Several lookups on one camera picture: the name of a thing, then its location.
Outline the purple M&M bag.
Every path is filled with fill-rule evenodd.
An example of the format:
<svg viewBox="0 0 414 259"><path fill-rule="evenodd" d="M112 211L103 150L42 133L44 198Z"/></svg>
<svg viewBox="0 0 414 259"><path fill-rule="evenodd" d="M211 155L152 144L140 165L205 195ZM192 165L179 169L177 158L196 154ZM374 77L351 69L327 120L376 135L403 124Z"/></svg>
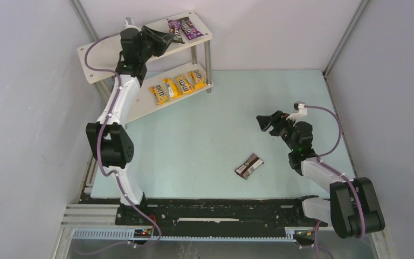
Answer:
<svg viewBox="0 0 414 259"><path fill-rule="evenodd" d="M204 36L193 24L189 17L183 17L178 19L181 29L188 40L197 39Z"/></svg>
<svg viewBox="0 0 414 259"><path fill-rule="evenodd" d="M181 22L177 19L167 19L167 22L169 27L169 33L174 35L172 42L177 44L184 44L185 42L180 33Z"/></svg>

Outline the brown M&M bag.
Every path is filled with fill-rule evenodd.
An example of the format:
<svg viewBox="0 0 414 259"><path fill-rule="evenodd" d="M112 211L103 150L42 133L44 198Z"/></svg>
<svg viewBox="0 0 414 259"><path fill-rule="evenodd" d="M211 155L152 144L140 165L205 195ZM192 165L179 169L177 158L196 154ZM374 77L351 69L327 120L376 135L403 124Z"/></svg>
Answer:
<svg viewBox="0 0 414 259"><path fill-rule="evenodd" d="M263 164L264 161L256 154L252 153L250 157L242 165L240 165L238 168L234 170L234 172L239 177L247 180L249 176Z"/></svg>

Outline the yellow M&M bag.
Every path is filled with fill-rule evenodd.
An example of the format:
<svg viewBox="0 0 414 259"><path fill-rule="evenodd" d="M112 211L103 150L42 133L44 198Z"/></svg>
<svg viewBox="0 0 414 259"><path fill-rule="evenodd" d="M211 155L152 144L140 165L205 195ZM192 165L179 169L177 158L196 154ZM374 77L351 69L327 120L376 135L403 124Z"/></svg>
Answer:
<svg viewBox="0 0 414 259"><path fill-rule="evenodd" d="M176 82L178 83L182 94L189 94L194 91L194 88L188 81L186 74L180 74L175 77Z"/></svg>
<svg viewBox="0 0 414 259"><path fill-rule="evenodd" d="M190 76L192 82L193 82L193 87L195 90L204 88L207 83L202 75L202 73L200 72L200 70L192 70L188 72L188 75Z"/></svg>
<svg viewBox="0 0 414 259"><path fill-rule="evenodd" d="M149 90L154 95L157 105L162 105L170 101L169 97L163 91L161 85L151 86L149 87Z"/></svg>

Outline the yellow candy bag barcode up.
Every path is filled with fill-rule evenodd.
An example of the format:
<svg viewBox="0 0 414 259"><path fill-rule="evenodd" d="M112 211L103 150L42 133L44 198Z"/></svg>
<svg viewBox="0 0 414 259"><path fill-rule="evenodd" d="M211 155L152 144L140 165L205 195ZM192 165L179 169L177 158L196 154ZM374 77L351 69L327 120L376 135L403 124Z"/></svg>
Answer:
<svg viewBox="0 0 414 259"><path fill-rule="evenodd" d="M173 81L173 79L171 78L164 78L163 82L166 84L167 89L168 89L168 93L169 93L169 97L171 99L178 99L182 96L181 91L178 89L178 87L176 86L175 82Z"/></svg>

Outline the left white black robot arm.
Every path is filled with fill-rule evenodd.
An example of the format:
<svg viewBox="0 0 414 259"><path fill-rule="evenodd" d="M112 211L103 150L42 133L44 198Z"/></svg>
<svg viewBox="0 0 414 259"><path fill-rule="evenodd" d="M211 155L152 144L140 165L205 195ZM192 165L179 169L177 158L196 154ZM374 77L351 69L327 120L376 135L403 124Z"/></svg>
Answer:
<svg viewBox="0 0 414 259"><path fill-rule="evenodd" d="M165 54L175 35L147 26L131 26L119 36L121 51L116 68L111 70L111 96L97 121L87 124L86 134L103 176L114 178L123 202L135 206L142 201L144 192L128 173L134 144L125 129L126 119L147 74L147 61Z"/></svg>

